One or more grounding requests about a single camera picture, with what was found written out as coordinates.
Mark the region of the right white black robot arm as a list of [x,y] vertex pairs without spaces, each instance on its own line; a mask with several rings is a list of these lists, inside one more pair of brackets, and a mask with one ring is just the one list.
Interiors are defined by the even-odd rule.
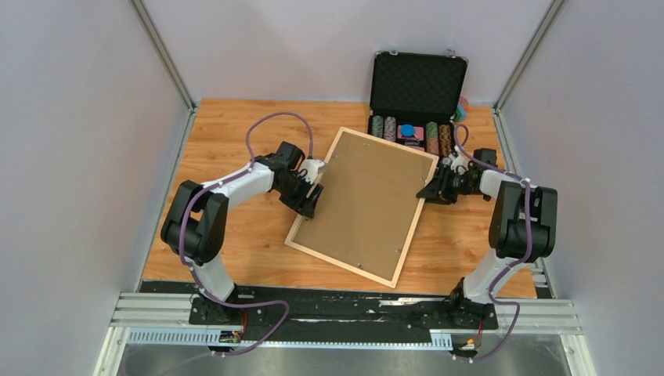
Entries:
[[455,204],[462,195],[495,201],[489,251],[453,289],[446,307],[450,322],[458,327],[488,316],[498,303],[495,294],[505,283],[554,250],[558,192],[498,168],[496,158],[492,149],[475,150],[472,156],[456,149],[441,159],[432,180],[417,193],[436,204]]

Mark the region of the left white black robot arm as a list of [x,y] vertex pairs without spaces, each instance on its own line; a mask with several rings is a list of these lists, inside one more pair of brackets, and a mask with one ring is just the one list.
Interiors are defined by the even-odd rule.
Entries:
[[295,145],[283,142],[277,151],[252,156],[240,170],[206,183],[186,180],[176,190],[161,229],[161,240],[190,271],[202,297],[211,302],[210,314],[222,324],[232,323],[240,309],[233,294],[236,284],[222,262],[228,214],[251,198],[276,191],[280,202],[298,215],[313,219],[323,192],[319,177],[327,164]]

